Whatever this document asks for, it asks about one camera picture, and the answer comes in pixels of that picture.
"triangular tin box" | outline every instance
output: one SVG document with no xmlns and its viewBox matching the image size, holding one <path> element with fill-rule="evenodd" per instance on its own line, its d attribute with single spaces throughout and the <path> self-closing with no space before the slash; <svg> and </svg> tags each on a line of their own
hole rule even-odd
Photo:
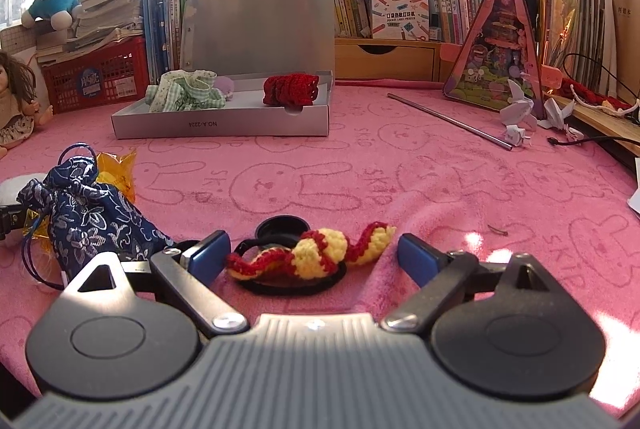
<svg viewBox="0 0 640 429">
<path fill-rule="evenodd" d="M 499 111 L 509 105 L 509 79 L 544 118 L 540 67 L 524 0 L 482 0 L 444 86 L 447 97 Z"/>
</svg>

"sunlight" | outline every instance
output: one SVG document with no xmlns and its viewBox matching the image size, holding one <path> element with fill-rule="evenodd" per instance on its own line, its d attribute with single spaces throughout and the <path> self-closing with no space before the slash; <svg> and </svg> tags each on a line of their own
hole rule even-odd
<svg viewBox="0 0 640 429">
<path fill-rule="evenodd" d="M 509 249 L 494 250 L 486 259 L 487 263 L 509 263 L 513 252 Z"/>
<path fill-rule="evenodd" d="M 607 353 L 591 398 L 624 409 L 640 386 L 640 333 L 605 313 L 593 317 L 605 334 Z"/>
<path fill-rule="evenodd" d="M 482 247 L 482 235 L 477 232 L 469 232 L 465 236 L 465 241 L 469 252 L 478 253 Z"/>
</svg>

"wooden shelf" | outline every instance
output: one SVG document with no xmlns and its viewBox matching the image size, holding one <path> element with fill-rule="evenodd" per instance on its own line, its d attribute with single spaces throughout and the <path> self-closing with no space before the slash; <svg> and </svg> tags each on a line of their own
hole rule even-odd
<svg viewBox="0 0 640 429">
<path fill-rule="evenodd" d="M 335 76 L 443 82 L 449 77 L 452 64 L 440 61 L 440 45 L 430 41 L 337 37 Z"/>
<path fill-rule="evenodd" d="M 551 95 L 551 97 L 562 106 L 569 104 L 570 99 L 565 99 L 557 95 Z M 611 117 L 604 112 L 597 110 L 590 110 L 580 104 L 576 104 L 573 112 L 573 116 L 588 124 L 592 128 L 595 128 L 603 135 L 610 136 L 624 136 L 625 138 L 631 138 L 640 142 L 640 126 L 632 124 L 626 119 L 619 119 L 618 117 Z M 628 149 L 635 156 L 640 156 L 640 146 L 629 144 L 628 142 L 618 142 L 625 149 Z"/>
<path fill-rule="evenodd" d="M 337 45 L 362 45 L 362 46 L 409 46 L 412 48 L 437 48 L 440 51 L 440 43 L 431 41 L 403 41 L 399 39 L 360 39 L 359 37 L 336 37 Z"/>
</svg>

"yellow cellophane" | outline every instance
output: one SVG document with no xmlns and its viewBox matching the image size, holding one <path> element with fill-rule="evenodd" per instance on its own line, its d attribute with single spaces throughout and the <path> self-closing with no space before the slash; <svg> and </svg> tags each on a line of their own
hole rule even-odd
<svg viewBox="0 0 640 429">
<path fill-rule="evenodd" d="M 136 161 L 136 151 L 131 151 L 124 156 L 111 153 L 98 153 L 96 156 L 98 163 L 98 183 L 112 184 L 127 197 L 131 203 L 136 202 L 136 193 L 133 187 L 133 165 Z M 31 226 L 38 218 L 38 213 L 27 211 L 27 219 L 24 223 L 23 234 L 27 235 Z M 49 218 L 44 221 L 33 232 L 33 239 L 37 239 L 40 248 L 47 253 L 53 253 L 53 247 L 47 234 Z"/>
</svg>

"box lid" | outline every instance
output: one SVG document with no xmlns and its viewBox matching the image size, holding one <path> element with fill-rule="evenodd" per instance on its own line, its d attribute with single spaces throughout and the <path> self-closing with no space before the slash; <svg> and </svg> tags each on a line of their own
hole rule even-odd
<svg viewBox="0 0 640 429">
<path fill-rule="evenodd" d="M 218 75 L 335 71 L 334 0 L 189 0 L 180 67 Z"/>
</svg>

